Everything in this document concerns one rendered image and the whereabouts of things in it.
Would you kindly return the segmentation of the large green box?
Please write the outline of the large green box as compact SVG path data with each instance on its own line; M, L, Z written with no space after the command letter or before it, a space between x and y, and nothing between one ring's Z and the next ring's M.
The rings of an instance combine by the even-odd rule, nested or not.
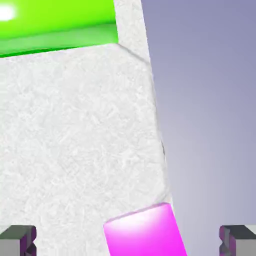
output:
M0 0L0 58L118 41L114 0Z

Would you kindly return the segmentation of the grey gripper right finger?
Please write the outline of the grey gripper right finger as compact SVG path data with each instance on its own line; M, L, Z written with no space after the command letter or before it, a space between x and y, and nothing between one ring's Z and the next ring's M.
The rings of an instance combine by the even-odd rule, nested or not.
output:
M219 256L256 256L256 225L222 225Z

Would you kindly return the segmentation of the small magenta cube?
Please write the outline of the small magenta cube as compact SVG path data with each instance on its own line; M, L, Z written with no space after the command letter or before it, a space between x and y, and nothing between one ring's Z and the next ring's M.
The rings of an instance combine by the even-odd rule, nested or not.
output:
M103 230L110 256L188 256L167 202L112 218Z

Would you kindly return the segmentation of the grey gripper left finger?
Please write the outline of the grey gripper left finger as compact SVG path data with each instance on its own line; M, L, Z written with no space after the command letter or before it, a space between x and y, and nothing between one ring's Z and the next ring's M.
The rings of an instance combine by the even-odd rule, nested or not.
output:
M37 256L34 225L11 225L0 232L0 256Z

